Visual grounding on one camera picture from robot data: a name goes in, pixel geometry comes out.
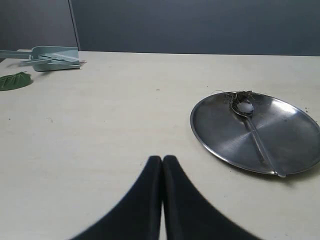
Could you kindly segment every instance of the spoon handle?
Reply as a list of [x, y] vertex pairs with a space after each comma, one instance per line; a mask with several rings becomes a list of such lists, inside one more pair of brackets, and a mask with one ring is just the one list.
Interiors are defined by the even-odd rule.
[[285, 178], [286, 177], [286, 173], [282, 170], [282, 168], [279, 166], [278, 162], [275, 161], [270, 154], [268, 153], [268, 151], [266, 150], [258, 132], [257, 129], [255, 127], [255, 125], [253, 124], [253, 122], [251, 121], [250, 117], [246, 117], [246, 122], [247, 125], [253, 135], [253, 139], [255, 141], [256, 146], [258, 147], [262, 157], [264, 158], [264, 160], [266, 160], [269, 165], [272, 167], [273, 171], [281, 178]]

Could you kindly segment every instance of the table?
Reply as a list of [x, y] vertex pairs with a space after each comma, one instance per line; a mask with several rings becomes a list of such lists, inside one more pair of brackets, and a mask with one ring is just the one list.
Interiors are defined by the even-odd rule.
[[0, 63], [1, 76], [33, 79], [0, 92], [0, 239], [73, 237], [118, 203], [148, 156], [169, 154], [210, 203], [256, 236], [320, 238], [320, 165], [284, 179], [237, 169], [207, 152], [189, 123], [194, 105], [220, 90], [271, 95], [319, 121], [320, 57], [79, 55], [87, 63], [75, 70]]

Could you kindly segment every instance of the white table surface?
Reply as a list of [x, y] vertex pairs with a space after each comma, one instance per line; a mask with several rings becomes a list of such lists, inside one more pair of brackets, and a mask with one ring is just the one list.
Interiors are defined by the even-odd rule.
[[71, 238], [118, 203], [150, 155], [168, 154], [210, 203], [258, 237], [320, 239], [319, 165], [284, 179], [240, 170], [207, 152], [189, 123], [194, 105], [217, 90], [271, 95], [320, 121], [320, 57], [80, 58], [81, 69], [54, 72], [0, 63], [1, 76], [27, 71], [34, 81], [0, 92], [1, 240]]

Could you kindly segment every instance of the gray partition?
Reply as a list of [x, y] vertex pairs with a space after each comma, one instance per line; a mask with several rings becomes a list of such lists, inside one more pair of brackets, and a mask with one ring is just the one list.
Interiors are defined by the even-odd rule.
[[82, 51], [320, 56], [320, 0], [70, 0]]

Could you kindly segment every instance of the gray wall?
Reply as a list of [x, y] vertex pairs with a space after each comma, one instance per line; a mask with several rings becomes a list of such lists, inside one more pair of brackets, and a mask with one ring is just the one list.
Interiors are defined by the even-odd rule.
[[85, 51], [320, 56], [320, 0], [71, 0]]
[[76, 47], [68, 0], [0, 0], [0, 50]]

